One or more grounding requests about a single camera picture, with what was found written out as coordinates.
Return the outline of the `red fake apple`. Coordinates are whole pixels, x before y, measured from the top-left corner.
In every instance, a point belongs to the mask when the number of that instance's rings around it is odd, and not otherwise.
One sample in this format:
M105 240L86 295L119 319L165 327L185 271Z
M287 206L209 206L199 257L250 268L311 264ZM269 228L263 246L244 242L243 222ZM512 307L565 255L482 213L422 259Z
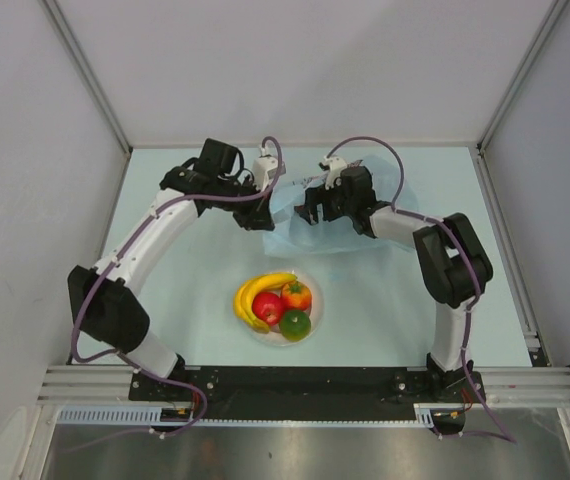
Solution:
M269 327L279 323L285 306L279 295L270 291L260 292L252 302L252 312Z

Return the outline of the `yellow fake fruit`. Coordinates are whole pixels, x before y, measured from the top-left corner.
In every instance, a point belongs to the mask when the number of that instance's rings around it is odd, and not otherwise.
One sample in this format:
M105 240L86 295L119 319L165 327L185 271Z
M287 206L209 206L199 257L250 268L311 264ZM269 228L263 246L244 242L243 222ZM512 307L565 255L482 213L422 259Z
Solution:
M243 320L254 331L267 334L271 331L265 322L258 319L252 312L254 298L264 291L276 293L283 285L295 281L297 276L289 272L274 272L254 277L246 281L236 292L233 300L235 315Z

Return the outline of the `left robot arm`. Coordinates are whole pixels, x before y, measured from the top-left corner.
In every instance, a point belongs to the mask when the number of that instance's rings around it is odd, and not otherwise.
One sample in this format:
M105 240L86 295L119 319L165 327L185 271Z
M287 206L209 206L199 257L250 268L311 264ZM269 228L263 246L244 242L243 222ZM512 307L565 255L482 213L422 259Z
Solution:
M151 330L138 295L172 243L208 209L231 213L240 228L271 231L269 200L284 159L278 141L265 137L251 169L239 148L207 139L198 156L169 170L150 207L129 236L93 267L76 266L68 276L73 321L71 354L81 333L108 345L108 353L151 378L162 398L179 397L186 387L183 358Z

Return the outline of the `orange red fake peach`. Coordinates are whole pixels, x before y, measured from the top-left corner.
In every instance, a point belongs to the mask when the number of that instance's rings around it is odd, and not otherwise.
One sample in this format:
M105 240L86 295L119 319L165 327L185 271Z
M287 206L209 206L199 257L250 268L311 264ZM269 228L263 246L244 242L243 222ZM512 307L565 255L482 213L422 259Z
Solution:
M311 290L300 281L292 281L283 285L280 298L286 310L306 311L311 308L313 301Z

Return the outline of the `green fake fruit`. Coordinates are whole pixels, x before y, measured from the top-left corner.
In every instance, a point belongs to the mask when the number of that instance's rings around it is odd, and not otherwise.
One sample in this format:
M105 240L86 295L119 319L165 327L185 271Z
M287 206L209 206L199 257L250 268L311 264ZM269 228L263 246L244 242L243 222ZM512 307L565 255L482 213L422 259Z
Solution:
M302 310L286 311L279 321L281 335L290 342L298 342L306 338L312 329L308 314Z

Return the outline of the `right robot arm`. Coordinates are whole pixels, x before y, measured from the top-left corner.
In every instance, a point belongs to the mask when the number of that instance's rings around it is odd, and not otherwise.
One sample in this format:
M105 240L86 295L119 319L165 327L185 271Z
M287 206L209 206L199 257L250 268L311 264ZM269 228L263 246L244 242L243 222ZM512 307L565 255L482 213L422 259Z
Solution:
M451 400L462 381L477 391L468 353L472 313L494 272L466 215L439 219L384 202L364 166L342 170L329 185L307 188L294 211L311 225L346 217L360 235L414 249L424 285L436 302L434 342L426 357L427 391L438 401Z

